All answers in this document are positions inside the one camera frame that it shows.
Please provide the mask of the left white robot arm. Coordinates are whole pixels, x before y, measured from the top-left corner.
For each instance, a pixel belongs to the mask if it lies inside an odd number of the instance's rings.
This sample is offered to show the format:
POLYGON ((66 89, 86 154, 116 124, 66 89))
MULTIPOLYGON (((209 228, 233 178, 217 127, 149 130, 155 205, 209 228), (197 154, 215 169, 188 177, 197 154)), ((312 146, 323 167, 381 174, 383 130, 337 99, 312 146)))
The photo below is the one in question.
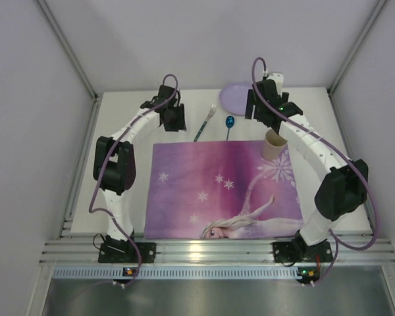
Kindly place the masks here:
POLYGON ((88 213, 107 215, 107 237, 111 241, 133 241, 129 200, 136 179, 135 148, 152 131, 163 127, 167 132, 186 129, 184 104, 178 88, 161 85, 151 100, 120 130, 101 136, 95 144, 93 178, 96 181, 88 213))

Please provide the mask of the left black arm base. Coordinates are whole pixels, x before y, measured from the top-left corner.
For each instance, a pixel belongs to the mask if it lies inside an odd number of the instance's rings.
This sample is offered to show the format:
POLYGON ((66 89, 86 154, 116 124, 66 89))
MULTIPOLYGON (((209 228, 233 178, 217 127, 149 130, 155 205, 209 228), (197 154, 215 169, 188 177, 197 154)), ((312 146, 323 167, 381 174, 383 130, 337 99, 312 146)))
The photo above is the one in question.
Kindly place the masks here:
POLYGON ((157 244, 153 242, 138 242, 138 251, 130 242, 104 243, 100 246, 99 263, 153 263, 156 256, 157 244))

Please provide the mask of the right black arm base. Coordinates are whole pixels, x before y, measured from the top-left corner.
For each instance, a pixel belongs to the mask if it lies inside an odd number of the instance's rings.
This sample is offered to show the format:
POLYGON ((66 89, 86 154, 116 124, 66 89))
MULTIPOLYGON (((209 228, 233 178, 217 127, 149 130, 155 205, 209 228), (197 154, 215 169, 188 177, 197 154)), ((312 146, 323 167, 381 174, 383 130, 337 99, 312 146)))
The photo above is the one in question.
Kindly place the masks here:
POLYGON ((272 244, 275 263, 284 265, 296 263, 330 263, 333 259, 332 250, 328 241, 314 246, 307 246, 295 240, 274 242, 272 244))

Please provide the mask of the beige paper cup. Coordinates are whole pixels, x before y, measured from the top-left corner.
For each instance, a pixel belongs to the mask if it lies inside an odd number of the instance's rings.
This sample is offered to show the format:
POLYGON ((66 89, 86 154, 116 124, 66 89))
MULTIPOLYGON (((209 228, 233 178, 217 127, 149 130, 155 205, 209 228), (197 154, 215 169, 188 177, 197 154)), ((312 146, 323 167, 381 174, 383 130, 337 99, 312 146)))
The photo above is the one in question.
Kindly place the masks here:
POLYGON ((281 151, 286 147, 287 140, 279 136, 273 129, 269 129, 262 145, 261 156, 266 161, 276 159, 281 151))

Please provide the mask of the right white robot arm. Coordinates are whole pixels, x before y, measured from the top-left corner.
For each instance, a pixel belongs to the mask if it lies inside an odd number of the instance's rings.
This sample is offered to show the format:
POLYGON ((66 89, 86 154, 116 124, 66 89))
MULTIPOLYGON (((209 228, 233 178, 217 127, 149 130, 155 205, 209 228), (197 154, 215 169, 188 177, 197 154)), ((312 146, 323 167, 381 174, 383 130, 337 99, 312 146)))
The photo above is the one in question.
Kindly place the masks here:
POLYGON ((255 119, 294 147, 316 172, 321 185, 314 197, 315 210, 296 233, 305 247, 324 242, 330 230, 367 199, 365 183, 368 166, 359 159, 349 160, 315 134, 303 111, 282 91, 284 76, 263 72, 262 80, 248 92, 246 119, 255 119))

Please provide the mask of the fork with teal handle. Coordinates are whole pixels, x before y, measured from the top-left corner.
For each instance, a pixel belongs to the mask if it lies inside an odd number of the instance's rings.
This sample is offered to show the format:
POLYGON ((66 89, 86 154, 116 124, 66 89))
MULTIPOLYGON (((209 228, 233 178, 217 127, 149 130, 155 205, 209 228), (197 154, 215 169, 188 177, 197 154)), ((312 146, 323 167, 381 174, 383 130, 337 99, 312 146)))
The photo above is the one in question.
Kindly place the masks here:
POLYGON ((206 119, 204 120, 204 122, 202 123, 202 125, 200 126, 195 138, 194 138, 194 142, 197 142, 199 140, 199 137, 201 136, 202 132, 204 131, 207 123, 213 118, 213 116, 215 115, 217 110, 217 106, 215 104, 211 105, 211 108, 207 114, 206 119))

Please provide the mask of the blue metallic spoon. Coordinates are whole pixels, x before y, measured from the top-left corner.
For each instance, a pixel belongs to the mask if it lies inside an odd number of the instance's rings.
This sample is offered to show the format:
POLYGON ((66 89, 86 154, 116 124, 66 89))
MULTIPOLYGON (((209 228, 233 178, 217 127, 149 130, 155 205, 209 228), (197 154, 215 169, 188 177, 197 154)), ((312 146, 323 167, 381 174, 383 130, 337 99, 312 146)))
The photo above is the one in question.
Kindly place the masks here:
POLYGON ((230 136, 230 130, 235 124, 235 118, 233 116, 227 116, 225 120, 225 125, 227 127, 227 133, 226 133, 226 141, 229 140, 230 136))

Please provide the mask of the purple printed placemat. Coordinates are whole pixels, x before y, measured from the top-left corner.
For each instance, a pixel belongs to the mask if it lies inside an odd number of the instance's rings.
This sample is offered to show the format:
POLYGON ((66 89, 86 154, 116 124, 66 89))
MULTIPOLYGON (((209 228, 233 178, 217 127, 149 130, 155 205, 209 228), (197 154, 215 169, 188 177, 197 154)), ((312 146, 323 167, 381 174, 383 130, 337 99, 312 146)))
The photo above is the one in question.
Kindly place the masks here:
POLYGON ((171 239, 293 236, 303 226, 288 149, 260 141, 155 144, 144 235, 171 239))

